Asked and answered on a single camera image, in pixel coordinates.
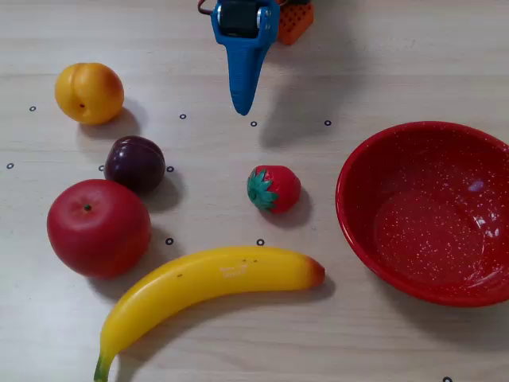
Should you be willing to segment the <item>blue gripper with motor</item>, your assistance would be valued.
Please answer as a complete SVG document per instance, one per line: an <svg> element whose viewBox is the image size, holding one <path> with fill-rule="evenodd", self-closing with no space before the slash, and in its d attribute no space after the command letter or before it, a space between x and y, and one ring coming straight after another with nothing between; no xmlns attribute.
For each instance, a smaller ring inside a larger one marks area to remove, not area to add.
<svg viewBox="0 0 509 382"><path fill-rule="evenodd" d="M216 42L227 52L232 103L241 115L251 109L263 61L277 40L279 17L275 1L218 1L212 11Z"/></svg>

